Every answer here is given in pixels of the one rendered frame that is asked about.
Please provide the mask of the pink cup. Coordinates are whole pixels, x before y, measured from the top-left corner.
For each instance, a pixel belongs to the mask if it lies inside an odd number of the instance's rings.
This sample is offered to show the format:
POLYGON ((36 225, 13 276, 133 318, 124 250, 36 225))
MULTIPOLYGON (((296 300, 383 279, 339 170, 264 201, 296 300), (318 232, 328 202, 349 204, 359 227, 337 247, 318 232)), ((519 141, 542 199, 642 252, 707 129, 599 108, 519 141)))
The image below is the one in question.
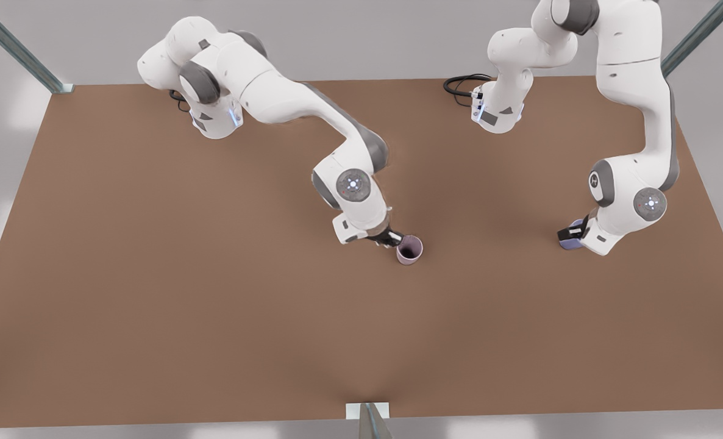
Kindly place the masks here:
POLYGON ((406 235, 396 247, 397 260, 404 266, 418 261, 424 250, 423 242, 414 235, 406 235))

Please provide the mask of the silver frame post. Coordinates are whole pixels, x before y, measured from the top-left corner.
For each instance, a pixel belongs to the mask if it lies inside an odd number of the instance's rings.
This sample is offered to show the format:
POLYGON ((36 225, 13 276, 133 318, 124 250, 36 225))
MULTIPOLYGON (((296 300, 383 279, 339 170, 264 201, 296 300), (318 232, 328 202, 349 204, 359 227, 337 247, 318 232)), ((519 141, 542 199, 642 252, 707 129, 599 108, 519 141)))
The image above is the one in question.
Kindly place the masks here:
POLYGON ((74 84, 64 84, 0 22, 0 46, 52 94, 69 94, 74 84))
POLYGON ((389 402, 346 404, 346 419, 358 420, 358 439, 393 439, 385 422, 389 418, 389 402))
POLYGON ((723 0, 716 0, 715 5, 691 28, 690 32, 676 44, 663 59, 661 69, 663 77, 669 75, 693 52, 710 34, 723 23, 723 0))

